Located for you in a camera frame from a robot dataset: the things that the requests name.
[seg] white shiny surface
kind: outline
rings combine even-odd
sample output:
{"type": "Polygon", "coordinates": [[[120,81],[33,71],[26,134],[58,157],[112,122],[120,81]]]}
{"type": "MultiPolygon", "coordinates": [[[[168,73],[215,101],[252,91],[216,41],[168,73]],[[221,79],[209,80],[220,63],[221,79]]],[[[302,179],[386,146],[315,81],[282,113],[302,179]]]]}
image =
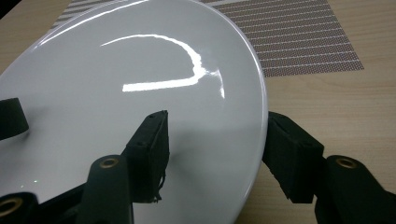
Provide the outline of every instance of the white shiny surface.
{"type": "Polygon", "coordinates": [[[266,135],[262,70],[228,19],[194,1],[119,1],[38,40],[0,76],[30,131],[0,142],[0,195],[44,202],[119,154],[144,117],[169,112],[171,157],[155,204],[135,223],[231,223],[266,135]]]}

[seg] brass insert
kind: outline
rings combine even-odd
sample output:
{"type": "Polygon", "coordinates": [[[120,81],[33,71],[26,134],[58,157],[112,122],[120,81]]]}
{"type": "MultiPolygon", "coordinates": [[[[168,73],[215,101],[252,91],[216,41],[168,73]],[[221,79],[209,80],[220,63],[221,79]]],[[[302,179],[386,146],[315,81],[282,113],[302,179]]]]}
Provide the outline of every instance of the brass insert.
{"type": "Polygon", "coordinates": [[[13,213],[21,207],[22,203],[22,198],[10,198],[0,202],[0,217],[5,217],[6,215],[13,213]]]}
{"type": "Polygon", "coordinates": [[[108,158],[100,162],[100,167],[106,169],[106,168],[111,168],[119,163],[119,160],[114,159],[114,158],[108,158]]]}
{"type": "Polygon", "coordinates": [[[356,164],[356,162],[347,159],[347,158],[338,158],[337,160],[335,160],[340,166],[348,168],[348,169],[355,169],[356,167],[358,167],[358,164],[356,164]]]}

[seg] woven placemat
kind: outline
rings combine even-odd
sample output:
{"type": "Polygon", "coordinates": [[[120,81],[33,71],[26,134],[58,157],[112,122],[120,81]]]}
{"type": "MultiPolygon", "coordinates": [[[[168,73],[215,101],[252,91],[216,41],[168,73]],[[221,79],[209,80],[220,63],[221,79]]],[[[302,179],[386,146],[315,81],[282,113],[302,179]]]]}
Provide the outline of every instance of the woven placemat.
{"type": "MultiPolygon", "coordinates": [[[[51,27],[112,0],[73,0],[51,27]]],[[[266,77],[361,70],[326,0],[202,0],[229,17],[259,55],[266,77]]]]}

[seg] wooden surface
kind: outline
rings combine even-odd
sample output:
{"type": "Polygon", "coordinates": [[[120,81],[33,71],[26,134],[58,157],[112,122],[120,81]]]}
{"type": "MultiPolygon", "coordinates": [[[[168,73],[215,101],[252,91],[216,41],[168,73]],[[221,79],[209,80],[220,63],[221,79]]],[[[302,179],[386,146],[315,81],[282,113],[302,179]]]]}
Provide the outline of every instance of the wooden surface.
{"type": "MultiPolygon", "coordinates": [[[[325,157],[357,159],[396,192],[396,2],[328,1],[364,70],[267,78],[269,108],[316,137],[325,157]]],[[[0,74],[69,3],[22,0],[0,20],[0,74]]],[[[314,205],[289,202],[263,165],[237,223],[316,223],[314,205]]]]}

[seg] white ceramic plate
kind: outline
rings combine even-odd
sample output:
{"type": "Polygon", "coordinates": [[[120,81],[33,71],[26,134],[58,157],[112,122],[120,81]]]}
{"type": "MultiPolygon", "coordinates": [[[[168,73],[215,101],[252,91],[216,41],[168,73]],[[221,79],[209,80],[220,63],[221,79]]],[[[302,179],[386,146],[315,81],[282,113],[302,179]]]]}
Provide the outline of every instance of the white ceramic plate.
{"type": "Polygon", "coordinates": [[[0,142],[0,195],[44,202],[119,154],[144,117],[169,112],[171,157],[155,204],[135,223],[231,223],[255,180],[267,128],[260,62],[204,4],[119,1],[39,39],[0,76],[30,131],[0,142]]]}

